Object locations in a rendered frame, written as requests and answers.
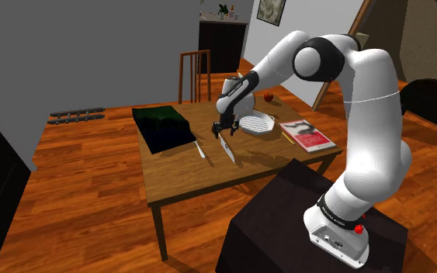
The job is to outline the brown wooden chair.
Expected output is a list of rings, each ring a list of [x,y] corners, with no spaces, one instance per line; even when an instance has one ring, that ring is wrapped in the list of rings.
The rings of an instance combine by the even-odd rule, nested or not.
[[[210,65],[210,50],[198,50],[183,52],[179,55],[179,90],[178,104],[182,104],[183,95],[183,72],[184,72],[184,57],[189,57],[189,78],[190,78],[190,102],[200,102],[201,87],[202,87],[202,59],[206,59],[206,95],[207,101],[211,101],[211,65]]]

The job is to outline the black sofa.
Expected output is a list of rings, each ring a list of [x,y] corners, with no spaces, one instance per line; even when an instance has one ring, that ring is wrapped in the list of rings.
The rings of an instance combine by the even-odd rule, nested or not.
[[[400,90],[400,97],[402,114],[409,111],[437,125],[437,79],[414,80]]]

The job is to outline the framed wall picture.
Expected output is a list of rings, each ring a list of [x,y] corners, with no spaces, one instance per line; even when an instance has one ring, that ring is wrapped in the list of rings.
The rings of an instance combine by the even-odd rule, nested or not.
[[[260,0],[257,19],[279,26],[286,0]]]

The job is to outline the wooden leaning frame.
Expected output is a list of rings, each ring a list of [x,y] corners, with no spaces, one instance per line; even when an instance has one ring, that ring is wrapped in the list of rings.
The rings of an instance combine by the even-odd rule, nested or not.
[[[373,0],[362,1],[353,24],[346,34],[328,34],[311,38],[301,45],[293,55],[293,62],[296,63],[302,57],[311,57],[313,59],[312,68],[302,64],[293,64],[293,71],[296,76],[305,81],[324,82],[312,106],[313,110],[318,108],[331,82],[342,73],[348,52],[362,50],[360,42],[355,38],[355,34],[359,24],[365,17],[367,9],[372,4]]]

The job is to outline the brown wooden table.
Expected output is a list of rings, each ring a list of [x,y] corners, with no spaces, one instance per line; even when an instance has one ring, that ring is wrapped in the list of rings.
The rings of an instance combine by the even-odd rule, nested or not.
[[[152,154],[144,138],[139,149],[147,205],[151,208],[161,259],[168,258],[161,209],[172,203],[244,184],[279,173],[292,159],[304,164],[319,163],[323,174],[342,153],[339,146],[309,154],[298,144],[292,145],[282,135],[279,124],[300,119],[300,114],[279,98],[265,102],[258,98],[255,108],[275,118],[270,133],[253,135],[238,130],[233,136],[226,130],[220,135],[231,148],[235,163],[227,156],[211,132],[219,115],[214,102],[198,102],[173,107],[189,123],[206,158],[201,158],[194,143]]]

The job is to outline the dark cabinet with plants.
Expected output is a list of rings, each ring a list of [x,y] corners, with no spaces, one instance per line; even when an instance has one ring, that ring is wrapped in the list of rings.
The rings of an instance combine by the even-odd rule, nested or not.
[[[210,50],[212,73],[238,69],[247,25],[238,20],[233,5],[219,4],[218,13],[200,13],[199,49]]]

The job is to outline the white octagonal plate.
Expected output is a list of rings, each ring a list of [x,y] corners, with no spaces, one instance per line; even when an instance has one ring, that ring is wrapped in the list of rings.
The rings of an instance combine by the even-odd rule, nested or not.
[[[275,118],[255,109],[239,118],[239,126],[246,133],[262,135],[272,132]]]

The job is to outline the dark robot stand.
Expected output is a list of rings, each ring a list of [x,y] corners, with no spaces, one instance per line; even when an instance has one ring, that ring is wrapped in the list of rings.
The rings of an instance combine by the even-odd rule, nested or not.
[[[303,214],[332,183],[291,160],[235,217],[216,273],[401,273],[408,231],[372,208],[366,212],[370,252],[354,269],[315,246]]]

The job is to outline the large kitchen knife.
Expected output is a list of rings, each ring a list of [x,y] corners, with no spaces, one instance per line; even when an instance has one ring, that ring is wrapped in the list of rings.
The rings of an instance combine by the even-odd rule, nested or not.
[[[220,139],[220,144],[221,144],[222,148],[224,149],[224,151],[226,152],[227,156],[232,160],[233,163],[235,163],[234,154],[233,154],[231,148],[228,146],[227,142],[220,134],[218,134],[218,136]]]

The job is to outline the red book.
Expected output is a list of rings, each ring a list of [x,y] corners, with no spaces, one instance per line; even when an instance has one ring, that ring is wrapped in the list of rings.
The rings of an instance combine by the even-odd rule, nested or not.
[[[336,147],[334,142],[305,119],[280,123],[279,126],[291,140],[309,154]]]

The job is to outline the dark green box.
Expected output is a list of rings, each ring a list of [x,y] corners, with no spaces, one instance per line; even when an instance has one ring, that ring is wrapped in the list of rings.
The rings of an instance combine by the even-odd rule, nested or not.
[[[170,105],[132,109],[132,114],[152,154],[196,140],[189,121]]]

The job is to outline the grey wall rack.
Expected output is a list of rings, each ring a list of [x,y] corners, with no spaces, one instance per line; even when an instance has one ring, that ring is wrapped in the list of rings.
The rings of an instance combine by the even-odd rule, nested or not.
[[[90,120],[103,119],[105,116],[102,114],[105,111],[104,108],[90,108],[90,109],[78,109],[69,111],[53,112],[50,114],[50,119],[47,124],[59,125],[78,123],[81,121],[88,122]]]

